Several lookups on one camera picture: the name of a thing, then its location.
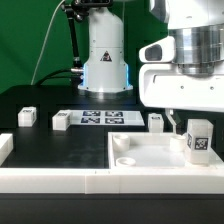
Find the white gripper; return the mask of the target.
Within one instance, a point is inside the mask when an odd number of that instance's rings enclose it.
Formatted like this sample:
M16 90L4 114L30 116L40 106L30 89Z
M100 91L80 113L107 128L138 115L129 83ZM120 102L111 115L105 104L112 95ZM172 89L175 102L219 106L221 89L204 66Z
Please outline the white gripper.
M145 107L166 108L176 133L172 109L224 112L224 61L216 62L210 77L182 74L172 62L176 56L173 37L140 49L139 96Z

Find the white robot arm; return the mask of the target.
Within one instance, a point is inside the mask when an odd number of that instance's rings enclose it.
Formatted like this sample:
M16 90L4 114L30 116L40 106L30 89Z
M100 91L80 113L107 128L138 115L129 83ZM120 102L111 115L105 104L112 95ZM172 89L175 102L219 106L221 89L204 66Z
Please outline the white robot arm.
M147 0L149 21L134 34L139 49L139 97L150 108L224 113L224 0ZM123 58L123 21L108 3L89 4L89 58L78 89L104 98L130 91Z

